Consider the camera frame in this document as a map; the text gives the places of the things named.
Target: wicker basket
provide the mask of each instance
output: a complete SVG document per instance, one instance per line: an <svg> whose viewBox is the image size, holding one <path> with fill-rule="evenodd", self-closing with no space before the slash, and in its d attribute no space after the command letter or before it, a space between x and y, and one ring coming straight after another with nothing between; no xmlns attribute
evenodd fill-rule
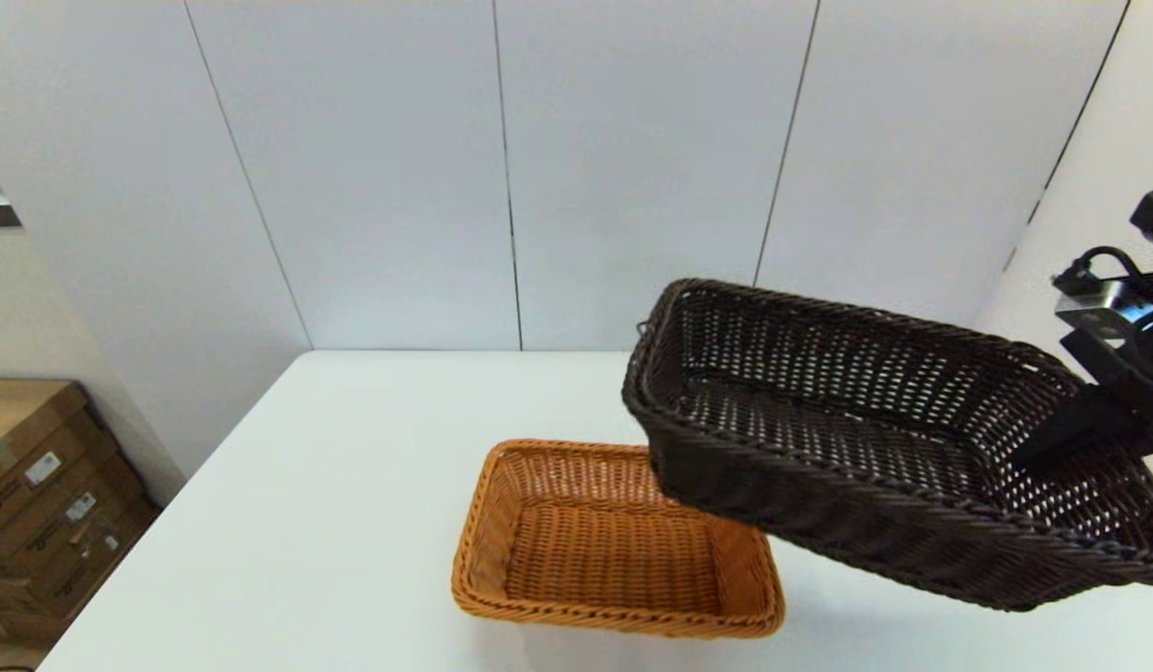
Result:
<svg viewBox="0 0 1153 672"><path fill-rule="evenodd" d="M452 568L473 616L760 637L784 616L767 537L663 498L641 446L495 447Z"/></svg>
<svg viewBox="0 0 1153 672"><path fill-rule="evenodd" d="M1008 462L1083 382L955 326L706 280L660 299L623 397L663 493L995 609L1153 584L1152 446Z"/></svg>

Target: basket rim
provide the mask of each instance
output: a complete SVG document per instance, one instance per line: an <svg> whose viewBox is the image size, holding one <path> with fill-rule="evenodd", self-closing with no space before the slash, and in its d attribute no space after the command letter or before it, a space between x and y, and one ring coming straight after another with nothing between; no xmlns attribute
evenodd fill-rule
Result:
<svg viewBox="0 0 1153 672"><path fill-rule="evenodd" d="M847 307L847 309L860 311L861 315L871 317L910 319L912 323L909 325L917 329L924 329L929 325L943 326L949 329L949 331L964 332L964 337L970 337L972 340L1000 341L1003 347L1023 356L1020 361L1022 365L1027 365L1028 361L1042 363L1043 365L1053 365L1053 363L1062 365L1062 362L1057 357L1050 356L1037 347L1022 343L1022 341L1009 341L1000 335L990 335L989 333L970 331L960 326L902 316L892 311L869 309L869 307L854 307L851 303L827 302L822 299L811 299L798 296L797 294L687 277L686 279L671 282L663 290L661 297L655 303L650 317L646 322L647 326L641 332L639 343L636 343L632 353L623 386L623 400L633 414L649 415L651 418L663 422L669 429L694 430L696 433L719 439L719 441L724 443L722 446L723 450L729 451L736 459L760 459L763 462L776 462L776 460L779 460L782 468L792 468L804 474L823 476L831 480L832 485L854 489L859 493L875 494L875 497L882 494L884 501L888 501L886 497L888 493L897 494L899 498L894 501L894 506L926 507L926 509L928 507L943 507L947 509L944 514L951 519L951 522L965 523L970 527L996 527L1002 530L1003 524L1007 523L1010 535L1020 544L1028 545L1028 548L1040 548L1046 550L1046 552L1057 553L1060 557L1065 557L1070 561L1078 562L1084 569L1087 568L1087 565L1093 565L1097 572L1110 579L1125 577L1130 581L1153 584L1153 549L1139 549L1118 542L1079 535L1079 533L1075 533L1068 527L1052 527L1052 524L1040 523L1037 519L1027 514L1005 511L1001 507L992 506L989 503L970 500L970 498L952 497L952 494L941 493L939 490L929 486L864 473L860 469L851 468L850 465L834 463L831 460L821 459L819 455L797 448L763 451L761 454L755 455L763 446L763 441L747 437L747 435L739 435L737 431L729 429L711 429L711 426L696 424L696 422L683 417L672 409L665 408L664 405L658 403L654 399L649 388L645 386L645 376L641 375L641 371L646 369L653 354L656 333L661 332L665 324L669 324L679 295L687 289L699 287L711 288L743 297L752 294L769 296L771 299L798 299L798 301L816 303L820 307L832 307L832 309ZM1148 471L1146 465L1143 465L1143 468L1145 471ZM1153 483L1152 473L1148 476L1151 483Z"/></svg>
<svg viewBox="0 0 1153 672"><path fill-rule="evenodd" d="M563 441L563 439L505 439L493 446L485 456L485 462L478 476L477 488L473 496L473 503L468 507L468 518L465 519L464 531L460 536L460 544L452 561L452 595L457 604L465 611L475 606L485 606L503 612L507 620L514 620L511 616L563 616L585 618L588 622L568 621L575 626L598 626L605 625L608 620L627 622L648 622L648 625L684 625L683 631L658 629L661 634L684 635L684 636L731 636L731 637L761 637L773 634L779 629L785 616L785 603L779 583L779 575L774 566L771 545L768 539L752 528L752 544L754 551L763 554L769 567L768 573L761 577L763 584L764 603L768 607L763 611L748 613L747 616L711 616L707 612L698 611L665 611L656 609L624 607L624 606L596 606L580 603L553 603L553 601L534 601L498 598L488 592L475 590L469 580L470 561L473 560L473 543L475 531L477 531L478 520L485 506L485 498L490 490L493 470L505 455L513 452L522 452L535 448L568 450L573 452L594 452L594 454L609 454L619 456L631 456L635 459L640 454L647 454L648 447L645 445L621 445L621 444L595 444L583 441ZM696 509L689 511L700 515L711 515Z"/></svg>

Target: dark brown basket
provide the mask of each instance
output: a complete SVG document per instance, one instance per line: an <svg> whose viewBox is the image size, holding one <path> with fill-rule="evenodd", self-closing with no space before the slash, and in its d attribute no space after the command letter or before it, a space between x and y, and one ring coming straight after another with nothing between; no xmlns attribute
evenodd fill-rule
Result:
<svg viewBox="0 0 1153 672"><path fill-rule="evenodd" d="M1152 446L1110 441L1045 473L1008 462L1082 385L1030 345L681 280L623 397L669 497L910 587L1025 611L1153 584L1153 476L1137 456Z"/></svg>

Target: label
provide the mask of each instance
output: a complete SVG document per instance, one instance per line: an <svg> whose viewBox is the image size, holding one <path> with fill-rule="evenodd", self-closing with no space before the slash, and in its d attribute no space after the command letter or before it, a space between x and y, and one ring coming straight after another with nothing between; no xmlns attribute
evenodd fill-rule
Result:
<svg viewBox="0 0 1153 672"><path fill-rule="evenodd" d="M61 460L56 459L54 452L50 451L47 454L43 454L42 459L28 468L24 473L24 477L32 483L33 486L42 484L46 478L50 478L52 473L56 471L56 468L61 467Z"/></svg>
<svg viewBox="0 0 1153 672"><path fill-rule="evenodd" d="M77 498L77 501L69 505L69 508L66 509L66 518L69 519L69 522L80 522L90 513L91 507L95 507L95 494L84 493Z"/></svg>

